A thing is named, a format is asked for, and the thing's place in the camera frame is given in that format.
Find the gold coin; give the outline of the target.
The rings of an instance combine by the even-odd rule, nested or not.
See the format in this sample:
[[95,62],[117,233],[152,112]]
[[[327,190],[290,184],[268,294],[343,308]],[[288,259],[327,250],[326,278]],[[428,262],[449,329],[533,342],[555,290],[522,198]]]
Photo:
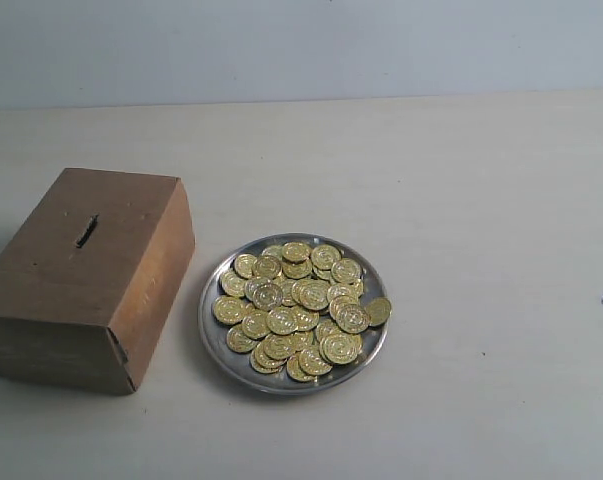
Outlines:
[[370,316],[360,305],[344,304],[338,308],[335,322],[344,332],[359,334],[370,326]]
[[254,306],[262,311],[269,312],[282,305],[283,291],[280,286],[274,283],[267,283],[258,286],[252,296]]
[[392,313],[392,304],[387,297],[377,297],[371,300],[365,307],[369,317],[371,328],[383,325]]
[[299,288],[299,301],[308,310],[323,310],[329,304],[327,298],[328,289],[329,284],[320,280],[306,282]]
[[275,279],[282,272],[281,261],[272,255],[260,255],[252,265],[253,275],[268,279]]
[[326,359],[338,365],[353,362],[359,354],[359,342],[346,333],[335,333],[326,336],[320,342],[320,348]]
[[282,257],[290,263],[305,262],[310,254],[310,246],[303,242],[287,242],[282,246]]
[[271,310],[266,317],[271,332],[277,335],[290,335],[297,331],[296,317],[290,307],[279,306]]

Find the round silver metal plate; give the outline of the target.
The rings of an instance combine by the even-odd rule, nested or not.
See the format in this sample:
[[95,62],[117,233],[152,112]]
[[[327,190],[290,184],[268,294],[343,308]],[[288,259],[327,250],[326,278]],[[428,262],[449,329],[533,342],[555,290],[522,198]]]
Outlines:
[[366,368],[381,350],[392,304],[351,247],[307,233],[248,243],[202,290],[201,340],[215,363],[254,390],[309,395]]

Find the brown cardboard box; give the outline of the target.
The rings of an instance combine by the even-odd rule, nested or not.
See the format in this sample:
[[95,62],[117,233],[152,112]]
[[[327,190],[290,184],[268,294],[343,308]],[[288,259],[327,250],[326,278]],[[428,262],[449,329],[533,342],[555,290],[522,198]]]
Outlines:
[[63,170],[0,254],[0,377],[136,392],[194,250],[179,178]]

